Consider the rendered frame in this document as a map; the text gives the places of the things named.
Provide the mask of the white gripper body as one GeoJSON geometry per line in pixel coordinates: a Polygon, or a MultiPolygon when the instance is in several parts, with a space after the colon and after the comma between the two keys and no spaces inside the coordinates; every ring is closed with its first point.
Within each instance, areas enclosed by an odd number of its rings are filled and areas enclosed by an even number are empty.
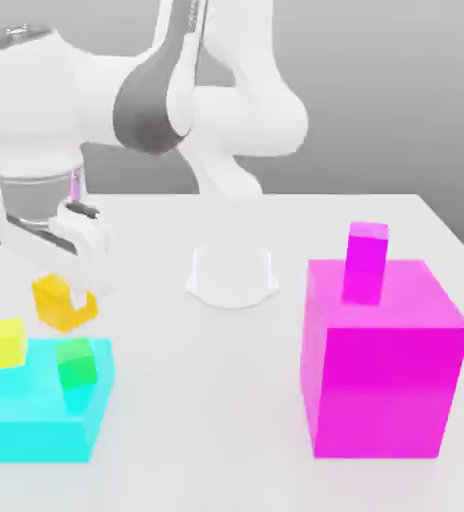
{"type": "Polygon", "coordinates": [[[0,206],[0,241],[15,254],[94,295],[114,284],[110,230],[94,209],[60,206],[45,230],[31,229],[0,206]]]}

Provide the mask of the small orange cube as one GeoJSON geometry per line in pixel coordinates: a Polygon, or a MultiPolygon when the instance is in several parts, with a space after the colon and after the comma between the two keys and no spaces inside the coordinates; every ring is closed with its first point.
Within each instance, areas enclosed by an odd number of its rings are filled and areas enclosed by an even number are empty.
{"type": "Polygon", "coordinates": [[[93,294],[86,293],[86,304],[75,309],[67,282],[51,273],[32,283],[33,297],[39,319],[62,333],[78,328],[98,314],[93,294]]]}

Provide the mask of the small green cube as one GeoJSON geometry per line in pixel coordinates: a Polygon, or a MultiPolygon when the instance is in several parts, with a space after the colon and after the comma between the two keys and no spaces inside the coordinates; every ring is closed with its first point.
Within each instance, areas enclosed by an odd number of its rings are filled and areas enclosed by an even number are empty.
{"type": "Polygon", "coordinates": [[[97,383],[95,356],[88,338],[58,342],[55,345],[55,357],[64,391],[97,383]]]}

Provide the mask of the small yellow cube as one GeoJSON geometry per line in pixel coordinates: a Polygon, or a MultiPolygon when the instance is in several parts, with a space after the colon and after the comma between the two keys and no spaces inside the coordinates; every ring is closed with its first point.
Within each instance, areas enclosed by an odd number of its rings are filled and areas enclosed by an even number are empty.
{"type": "Polygon", "coordinates": [[[0,320],[0,369],[25,364],[28,340],[20,318],[0,320]]]}

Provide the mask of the small magenta cube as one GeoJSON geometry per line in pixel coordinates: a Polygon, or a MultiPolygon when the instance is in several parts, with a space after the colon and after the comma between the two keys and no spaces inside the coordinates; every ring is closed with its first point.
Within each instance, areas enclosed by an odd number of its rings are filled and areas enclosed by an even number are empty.
{"type": "Polygon", "coordinates": [[[389,229],[387,224],[353,222],[344,265],[342,300],[377,305],[384,281],[389,229]]]}

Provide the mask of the large cyan box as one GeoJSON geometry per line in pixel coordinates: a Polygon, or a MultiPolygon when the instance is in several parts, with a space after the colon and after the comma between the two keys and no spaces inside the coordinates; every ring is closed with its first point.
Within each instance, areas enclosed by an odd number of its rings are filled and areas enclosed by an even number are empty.
{"type": "Polygon", "coordinates": [[[87,462],[114,384],[111,341],[90,339],[98,380],[65,391],[55,345],[31,339],[26,362],[0,370],[0,462],[87,462]]]}

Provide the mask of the large magenta box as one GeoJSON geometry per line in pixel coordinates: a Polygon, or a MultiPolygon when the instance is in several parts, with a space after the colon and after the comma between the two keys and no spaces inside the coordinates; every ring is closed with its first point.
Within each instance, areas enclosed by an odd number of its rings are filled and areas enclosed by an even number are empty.
{"type": "Polygon", "coordinates": [[[381,300],[342,300],[344,263],[307,266],[300,383],[317,458],[435,458],[464,358],[464,316],[421,260],[381,300]]]}

